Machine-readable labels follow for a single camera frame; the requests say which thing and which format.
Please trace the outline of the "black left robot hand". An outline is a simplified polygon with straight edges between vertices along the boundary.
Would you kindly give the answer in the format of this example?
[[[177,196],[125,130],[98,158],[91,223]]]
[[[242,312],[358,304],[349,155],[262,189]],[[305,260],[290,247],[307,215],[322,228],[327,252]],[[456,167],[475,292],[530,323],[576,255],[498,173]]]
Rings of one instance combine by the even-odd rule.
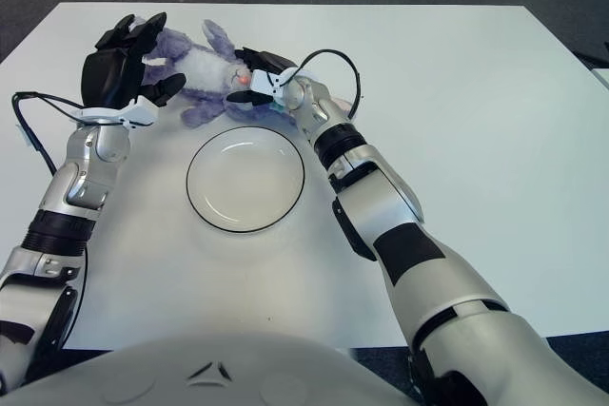
[[[167,15],[158,13],[138,26],[134,20],[132,14],[121,19],[87,56],[81,77],[83,106],[74,112],[76,122],[127,129],[151,126],[159,109],[184,87],[186,76],[182,73],[152,84],[144,82],[143,58],[156,48]]]

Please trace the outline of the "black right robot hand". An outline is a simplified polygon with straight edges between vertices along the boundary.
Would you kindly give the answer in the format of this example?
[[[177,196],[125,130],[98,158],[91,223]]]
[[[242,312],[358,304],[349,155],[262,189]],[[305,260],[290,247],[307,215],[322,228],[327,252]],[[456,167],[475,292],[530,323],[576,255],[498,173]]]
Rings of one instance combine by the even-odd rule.
[[[226,100],[235,104],[270,105],[283,95],[281,85],[296,68],[292,61],[268,51],[250,48],[235,50],[235,55],[249,70],[243,89],[233,91]]]

